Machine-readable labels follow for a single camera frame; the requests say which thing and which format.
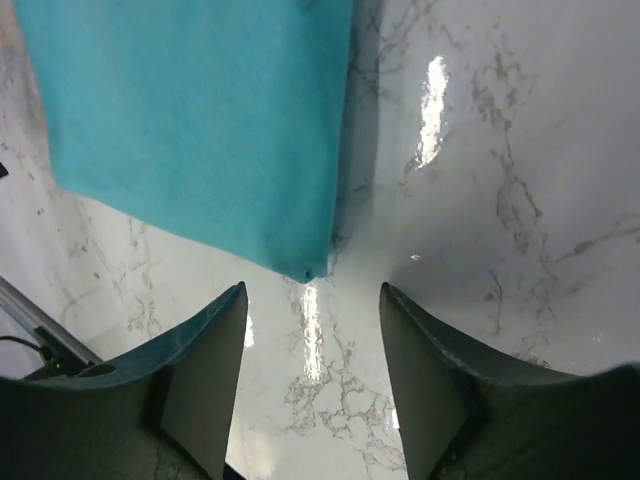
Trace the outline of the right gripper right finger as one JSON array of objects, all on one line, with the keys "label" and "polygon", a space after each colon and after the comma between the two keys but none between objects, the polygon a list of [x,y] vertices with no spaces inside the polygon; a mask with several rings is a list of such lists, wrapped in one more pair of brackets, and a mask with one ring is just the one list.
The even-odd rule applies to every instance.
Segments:
[{"label": "right gripper right finger", "polygon": [[635,479],[639,368],[575,376],[502,353],[383,284],[380,326],[412,479]]}]

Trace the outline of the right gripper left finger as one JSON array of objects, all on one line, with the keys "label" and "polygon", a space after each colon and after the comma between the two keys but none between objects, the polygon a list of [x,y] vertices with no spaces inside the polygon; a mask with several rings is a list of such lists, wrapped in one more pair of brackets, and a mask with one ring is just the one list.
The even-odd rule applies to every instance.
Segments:
[{"label": "right gripper left finger", "polygon": [[5,479],[234,479],[226,460],[248,295],[109,360],[66,351],[1,381]]}]

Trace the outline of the teal t-shirt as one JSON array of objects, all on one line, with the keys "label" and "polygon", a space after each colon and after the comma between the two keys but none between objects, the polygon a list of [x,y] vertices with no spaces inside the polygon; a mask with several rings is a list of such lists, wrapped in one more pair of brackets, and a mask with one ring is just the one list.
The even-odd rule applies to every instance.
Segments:
[{"label": "teal t-shirt", "polygon": [[306,283],[334,222],[348,1],[19,1],[57,184]]}]

